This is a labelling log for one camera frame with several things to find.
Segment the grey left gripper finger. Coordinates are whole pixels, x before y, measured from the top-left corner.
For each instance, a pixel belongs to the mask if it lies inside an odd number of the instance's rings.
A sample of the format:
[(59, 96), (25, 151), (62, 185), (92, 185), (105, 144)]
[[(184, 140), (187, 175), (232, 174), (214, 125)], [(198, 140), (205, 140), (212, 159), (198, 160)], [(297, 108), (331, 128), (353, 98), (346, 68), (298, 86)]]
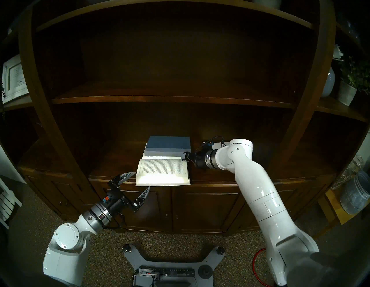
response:
[(150, 186), (147, 187), (133, 202), (132, 202), (132, 209), (134, 212), (137, 212), (142, 205), (145, 202), (145, 199), (147, 198), (149, 191), (150, 191)]
[(121, 175), (115, 176), (112, 180), (108, 182), (108, 186), (111, 189), (119, 189), (120, 185), (130, 179), (132, 176), (136, 175), (136, 172), (128, 172)]

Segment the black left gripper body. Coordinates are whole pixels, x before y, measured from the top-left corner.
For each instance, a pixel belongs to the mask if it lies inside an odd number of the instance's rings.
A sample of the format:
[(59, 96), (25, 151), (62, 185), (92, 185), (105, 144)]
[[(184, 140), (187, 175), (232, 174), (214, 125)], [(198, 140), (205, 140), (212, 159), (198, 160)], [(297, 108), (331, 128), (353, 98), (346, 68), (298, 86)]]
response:
[(110, 215), (117, 215), (121, 213), (123, 209), (130, 208), (135, 211), (133, 202), (125, 196), (120, 188), (109, 188), (107, 195), (102, 200), (103, 209), (107, 210)]

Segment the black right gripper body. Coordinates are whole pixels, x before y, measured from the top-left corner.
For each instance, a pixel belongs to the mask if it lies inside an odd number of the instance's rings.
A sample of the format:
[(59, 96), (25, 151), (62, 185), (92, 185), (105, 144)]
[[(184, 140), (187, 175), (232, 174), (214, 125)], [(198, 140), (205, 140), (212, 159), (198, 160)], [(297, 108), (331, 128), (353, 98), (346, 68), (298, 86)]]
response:
[(204, 142), (197, 148), (194, 155), (194, 165), (199, 169), (215, 169), (215, 142)]

